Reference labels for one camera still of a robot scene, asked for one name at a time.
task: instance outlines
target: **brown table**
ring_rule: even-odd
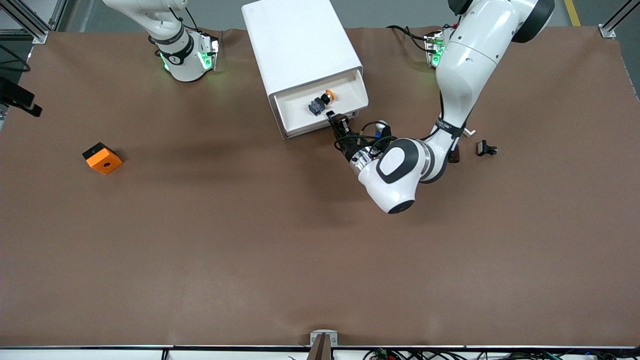
[[[438,115],[396,31],[349,29],[398,136]],[[0,345],[640,343],[640,105],[618,43],[513,44],[461,163],[382,213],[328,129],[280,138],[246,32],[220,72],[166,73],[146,34],[53,33],[0,133]],[[478,158],[487,139],[500,153]],[[102,176],[97,142],[125,163]]]

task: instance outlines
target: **black cable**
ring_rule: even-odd
[[[370,350],[368,353],[364,354],[364,356],[362,357],[362,360],[367,360],[367,356],[371,355],[374,352],[376,352],[376,351],[375,350]]]
[[[389,135],[389,136],[382,136],[381,138],[378,138],[378,139],[377,139],[376,141],[374,141],[373,143],[370,143],[369,145],[367,145],[367,146],[371,146],[371,149],[369,149],[369,154],[371,153],[371,151],[373,151],[373,149],[375,149],[375,148],[376,148],[376,145],[377,145],[379,142],[383,142],[383,141],[390,141],[390,142],[392,142],[392,141],[397,140],[397,139],[398,139],[398,138],[396,138],[395,136],[392,136],[392,135]]]
[[[424,359],[424,354],[421,351],[409,351],[409,354],[411,354],[411,356],[415,357],[416,360],[425,360]]]
[[[408,26],[403,29],[403,28],[399,27],[398,25],[389,25],[389,26],[387,26],[387,29],[398,29],[398,30],[402,31],[406,36],[408,36],[411,39],[411,41],[413,42],[413,44],[418,47],[418,49],[424,51],[425,53],[429,53],[429,54],[435,54],[436,53],[435,50],[426,49],[426,48],[420,46],[420,44],[418,44],[418,42],[415,41],[415,40],[418,39],[418,40],[424,41],[424,37],[419,37],[418,35],[413,34],[409,30]]]
[[[618,22],[611,28],[615,28],[616,26],[618,26],[618,24],[621,23],[622,20],[624,20],[627,16],[629,16],[629,14],[632,13],[638,7],[638,5],[640,5],[640,3],[636,3],[634,7],[632,7],[631,10],[627,11],[627,13],[623,17],[621,17],[620,20],[618,20]]]
[[[198,29],[198,28],[192,28],[191,26],[187,26],[184,24],[184,19],[182,17],[179,17],[178,15],[175,14],[174,10],[172,8],[169,7],[169,11],[171,11],[171,13],[173,14],[173,17],[175,17],[176,20],[178,20],[182,26],[184,26],[187,29],[191,29],[193,31],[197,31],[198,33],[204,34],[202,32],[202,30]],[[187,13],[189,14],[189,16],[191,17],[191,21],[193,21],[193,17],[191,16],[191,13],[189,13],[189,10],[187,10]]]
[[[629,4],[631,3],[631,1],[633,1],[633,0],[628,0],[628,1],[627,1],[627,3],[626,3],[626,4],[624,4],[620,9],[618,9],[618,11],[617,11],[615,14],[613,14],[613,16],[611,17],[611,19],[609,19],[607,22],[605,22],[605,23],[604,23],[604,25],[603,25],[602,27],[603,27],[603,28],[606,28],[606,27],[607,27],[607,25],[609,25],[609,23],[610,23],[611,21],[613,21],[613,18],[615,18],[616,16],[618,16],[618,14],[619,14],[622,10],[624,10],[624,9],[627,7],[627,5],[629,5]]]
[[[191,22],[193,23],[193,27],[194,28],[198,28],[198,25],[196,25],[196,20],[193,20],[193,16],[191,16],[191,12],[189,11],[189,8],[185,7],[184,9],[187,10],[187,14],[191,18]]]
[[[407,35],[407,36],[409,36],[409,37],[415,38],[415,39],[417,39],[417,40],[424,40],[424,38],[419,37],[418,35],[413,34],[411,31],[409,31],[409,27],[408,27],[408,26],[407,26],[406,28],[401,28],[401,27],[400,27],[400,26],[398,26],[398,25],[389,25],[389,26],[387,26],[387,29],[396,29],[396,30],[400,30],[400,31],[402,31],[405,35]]]
[[[387,123],[385,123],[385,122],[382,122],[382,121],[370,121],[370,122],[368,122],[368,123],[364,124],[364,125],[362,126],[362,128],[360,129],[360,131],[364,131],[364,129],[366,129],[366,128],[367,128],[367,126],[371,126],[371,125],[373,125],[373,124],[380,124],[380,125],[384,125],[384,126],[389,126],[389,124],[387,124]]]
[[[333,142],[333,147],[338,150],[338,151],[342,151],[342,142],[344,140],[347,139],[367,139],[367,140],[375,140],[378,139],[375,136],[367,136],[367,135],[347,135],[347,136],[343,136],[341,138],[336,139],[336,141]]]
[[[437,350],[430,350],[430,352],[433,354],[433,356],[431,356],[429,359],[433,359],[434,357],[441,357],[444,360],[451,360],[448,357],[442,355],[441,352],[437,351]]]
[[[454,360],[467,360],[462,355],[458,355],[458,354],[456,354],[454,352],[443,351],[442,353],[443,354],[447,354],[448,356],[451,356]]]
[[[400,352],[398,351],[390,351],[390,353],[397,359],[397,360],[407,360],[407,358],[402,355]]]
[[[2,66],[0,67],[0,70],[6,70],[6,71],[15,71],[15,72],[27,72],[27,71],[31,71],[31,67],[29,66],[29,64],[27,64],[26,61],[24,61],[20,56],[17,56],[13,51],[9,50],[9,48],[7,48],[4,45],[0,45],[0,49],[6,51],[9,55],[13,56],[15,58],[15,60],[10,60],[10,61],[6,61],[3,63],[10,63],[10,62],[16,62],[19,61],[24,65],[23,69],[18,69],[15,67],[5,67]]]

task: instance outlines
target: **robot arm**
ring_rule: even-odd
[[[185,9],[187,0],[103,0],[142,26],[160,50],[164,67],[179,81],[194,81],[215,66],[218,39],[186,29],[172,12]]]
[[[455,149],[480,92],[509,43],[526,42],[546,25],[554,0],[449,0],[462,19],[445,39],[436,79],[441,113],[430,135],[401,138],[370,161],[354,161],[358,180],[386,213],[399,213],[415,202],[418,183],[438,180]]]

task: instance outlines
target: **orange cube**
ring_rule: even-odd
[[[113,150],[103,143],[95,144],[91,149],[82,153],[84,160],[95,171],[106,175],[122,165],[122,160]]]

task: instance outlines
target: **wire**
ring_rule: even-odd
[[[171,7],[169,7],[169,11],[171,11],[171,13],[173,14],[173,17],[175,17],[175,19],[178,20],[182,24],[182,26],[184,26],[187,29],[191,29],[193,31],[196,31],[196,32],[198,32],[200,34],[204,34],[204,32],[202,30],[197,28],[196,22],[195,22],[195,20],[193,20],[193,16],[191,16],[191,13],[189,12],[189,9],[187,9],[187,8],[184,8],[184,9],[187,10],[187,14],[189,14],[189,17],[191,18],[191,21],[193,21],[194,28],[192,28],[191,26],[185,25],[184,24],[184,19],[182,17],[179,17],[178,15],[176,15],[174,10]]]
[[[376,138],[375,136],[367,136],[367,135],[347,135],[347,136],[343,136],[341,138],[336,139],[336,141],[333,142],[333,147],[338,151],[342,151],[342,142],[347,139],[375,140],[378,138]]]
[[[401,27],[400,27],[400,26],[398,26],[398,25],[389,25],[389,26],[387,26],[387,29],[396,29],[396,30],[400,30],[400,31],[402,31],[405,35],[407,35],[407,36],[409,36],[409,37],[412,37],[412,38],[417,39],[417,40],[424,40],[424,38],[423,38],[423,37],[419,37],[418,35],[413,34],[411,31],[409,31],[409,27],[408,27],[408,26],[407,26],[406,28],[401,28]]]
[[[398,138],[396,138],[395,136],[392,136],[392,135],[390,135],[390,136],[382,136],[381,138],[378,138],[378,139],[377,139],[376,141],[374,141],[373,143],[370,143],[369,145],[367,145],[367,146],[370,146],[370,147],[371,147],[371,148],[369,149],[369,154],[371,153],[371,151],[373,151],[373,149],[376,149],[376,145],[377,145],[379,142],[383,142],[383,141],[390,141],[390,142],[392,142],[392,141],[397,140],[397,139],[398,139]]]
[[[397,360],[407,360],[407,358],[402,355],[400,352],[398,351],[390,351],[391,355],[393,355]]]
[[[193,16],[191,16],[191,12],[189,11],[189,8],[187,8],[187,7],[185,6],[185,8],[184,8],[184,9],[185,9],[185,10],[187,10],[187,14],[188,14],[188,15],[189,15],[189,17],[191,18],[191,22],[193,23],[193,27],[194,27],[194,28],[198,28],[198,26],[196,25],[196,20],[193,20]]]
[[[2,62],[3,64],[5,64],[5,63],[13,63],[13,62],[18,62],[19,61],[24,65],[23,69],[19,69],[17,67],[2,66],[2,67],[0,67],[0,70],[15,71],[15,72],[31,71],[31,67],[29,66],[29,64],[27,64],[27,62],[24,61],[20,56],[17,56],[13,51],[9,50],[9,48],[7,48],[4,45],[0,45],[0,49],[6,51],[9,55],[11,55],[11,56],[13,56],[15,58],[15,60],[4,61],[4,62]]]
[[[371,126],[371,125],[373,125],[373,124],[380,124],[380,125],[384,125],[384,126],[389,126],[389,124],[385,123],[384,121],[370,121],[370,122],[368,122],[368,123],[364,124],[364,125],[362,126],[362,129],[361,129],[360,131],[361,131],[361,132],[362,132],[362,131],[364,131],[364,129],[366,129],[366,128],[367,128],[367,126]]]
[[[403,29],[403,28],[399,27],[398,25],[389,25],[389,26],[387,26],[387,29],[398,29],[398,30],[402,31],[406,36],[408,36],[411,39],[411,41],[413,42],[413,44],[418,47],[418,49],[424,51],[425,53],[429,53],[429,54],[435,54],[436,53],[435,50],[426,49],[426,48],[420,46],[420,44],[418,44],[418,42],[415,41],[415,40],[418,39],[418,40],[423,40],[424,41],[424,37],[419,37],[418,35],[413,34],[409,30],[408,26]]]
[[[362,357],[362,360],[367,360],[367,356],[371,355],[374,352],[376,352],[376,351],[375,350],[370,350],[368,353],[364,354],[364,356]]]

